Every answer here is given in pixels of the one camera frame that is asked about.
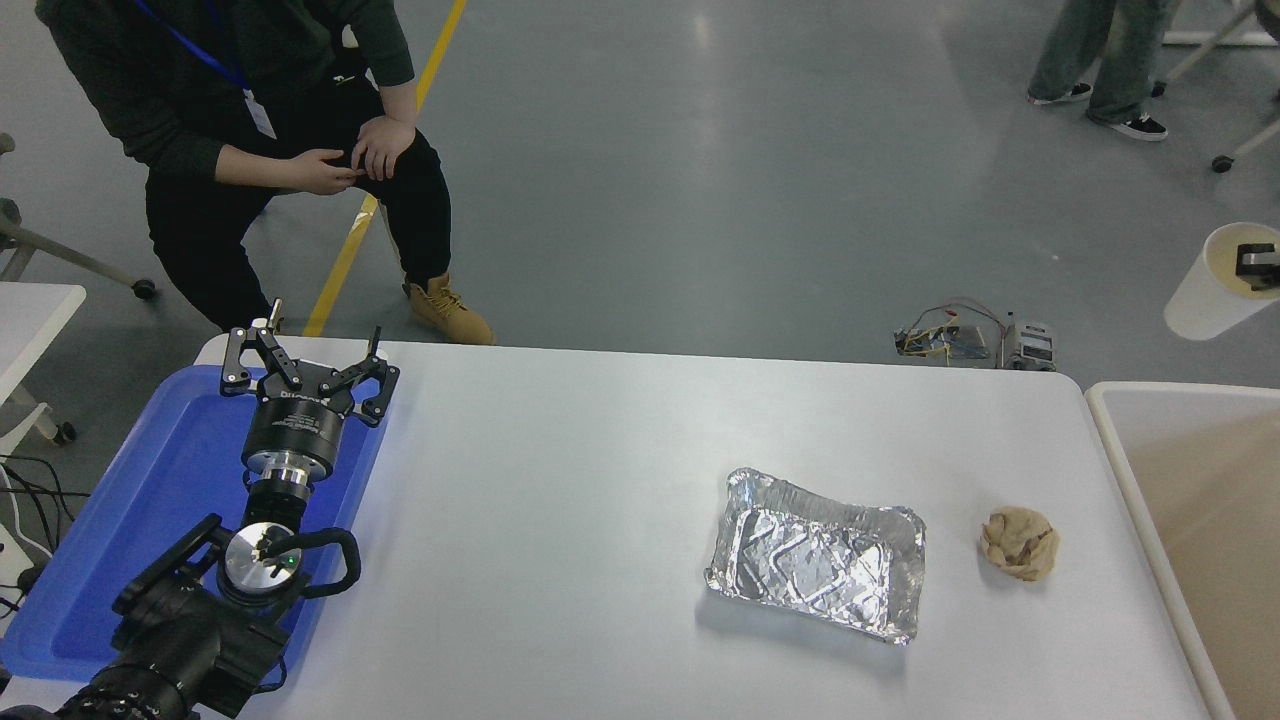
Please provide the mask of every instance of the white table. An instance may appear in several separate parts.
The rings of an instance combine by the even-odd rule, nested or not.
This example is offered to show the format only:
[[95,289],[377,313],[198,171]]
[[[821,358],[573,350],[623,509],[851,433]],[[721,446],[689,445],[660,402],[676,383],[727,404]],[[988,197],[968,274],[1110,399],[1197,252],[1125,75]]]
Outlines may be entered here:
[[36,360],[84,301],[78,284],[0,282],[0,402],[31,407],[17,427],[0,436],[0,454],[13,452],[31,428],[52,438],[58,428],[49,406],[22,387]]
[[[332,365],[364,351],[282,345]],[[241,717],[1206,717],[1062,375],[383,347],[403,374],[353,527],[365,575],[326,601],[289,687]],[[705,588],[741,465],[919,512],[909,647]],[[1042,583],[977,550],[1006,503],[1062,534]],[[74,689],[19,678],[3,702]]]

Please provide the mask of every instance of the lanyard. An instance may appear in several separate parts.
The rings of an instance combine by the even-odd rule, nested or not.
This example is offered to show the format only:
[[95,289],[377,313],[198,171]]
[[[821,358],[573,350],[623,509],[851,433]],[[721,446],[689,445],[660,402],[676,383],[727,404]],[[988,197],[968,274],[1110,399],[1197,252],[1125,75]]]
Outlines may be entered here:
[[[169,33],[178,40],[178,42],[183,44],[183,46],[187,47],[187,50],[191,50],[191,54],[198,58],[201,63],[209,65],[210,68],[212,68],[214,72],[227,78],[228,82],[232,82],[236,85],[236,87],[243,90],[247,97],[253,96],[252,91],[250,91],[248,88],[248,77],[244,74],[244,68],[241,67],[239,60],[236,59],[234,53],[229,53],[232,67],[228,68],[221,61],[219,61],[218,58],[214,58],[212,55],[206,53],[202,47],[192,42],[191,38],[188,38],[186,35],[178,32],[178,28],[166,23],[164,18],[157,15],[156,12],[151,9],[151,5],[147,5],[146,0],[133,0],[133,1],[137,3],[138,8],[141,8],[143,13],[150,15],[151,19],[164,26],[164,28],[168,29]],[[223,15],[221,13],[218,12],[218,8],[214,6],[212,0],[205,0],[205,8],[209,9],[209,14],[212,17],[214,23],[218,26],[218,31],[224,37],[229,37],[229,33],[227,32],[227,24],[223,22]]]

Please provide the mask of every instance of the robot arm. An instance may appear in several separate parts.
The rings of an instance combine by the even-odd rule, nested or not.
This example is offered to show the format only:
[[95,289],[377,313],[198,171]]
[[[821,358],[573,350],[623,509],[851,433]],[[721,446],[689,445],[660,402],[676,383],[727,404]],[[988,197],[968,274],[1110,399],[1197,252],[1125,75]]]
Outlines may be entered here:
[[[248,350],[266,365],[256,382],[239,363]],[[250,697],[283,684],[289,633],[279,621],[298,601],[340,593],[360,578],[349,532],[302,533],[301,524],[314,483],[333,471],[343,421],[372,427],[385,415],[399,372],[376,351],[375,331],[367,356],[338,370],[291,359],[265,328],[233,331],[220,392],[257,398],[241,455],[250,491],[241,529],[207,515],[116,597],[115,660],[56,714],[10,707],[0,720],[195,720],[197,703],[236,717]],[[367,379],[378,392],[357,407],[351,391]],[[311,584],[302,552],[326,544],[342,548],[347,571]],[[210,571],[220,593],[204,585]],[[262,685],[276,665],[280,683]]]

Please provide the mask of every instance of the hand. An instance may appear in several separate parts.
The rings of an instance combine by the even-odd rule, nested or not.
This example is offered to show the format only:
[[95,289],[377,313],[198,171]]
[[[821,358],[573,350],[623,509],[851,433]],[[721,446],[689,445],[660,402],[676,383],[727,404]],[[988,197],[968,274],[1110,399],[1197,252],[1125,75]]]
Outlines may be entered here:
[[342,150],[307,150],[285,160],[289,165],[288,187],[314,195],[334,195],[356,184],[356,178],[365,172],[326,163],[338,158],[342,158]]
[[396,177],[396,159],[413,143],[417,128],[389,115],[376,117],[360,126],[356,147],[351,151],[351,169],[360,169],[364,159],[365,170],[375,181]]

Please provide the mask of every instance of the paper cup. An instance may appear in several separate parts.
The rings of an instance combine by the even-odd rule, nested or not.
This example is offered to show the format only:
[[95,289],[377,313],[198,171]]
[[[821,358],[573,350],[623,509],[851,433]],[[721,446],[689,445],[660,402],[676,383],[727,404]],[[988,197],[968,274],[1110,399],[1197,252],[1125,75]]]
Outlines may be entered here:
[[1236,246],[1262,242],[1280,249],[1280,232],[1254,223],[1231,223],[1210,233],[1183,284],[1165,305],[1169,329],[1187,340],[1208,340],[1280,299],[1280,287],[1254,291],[1235,277]]

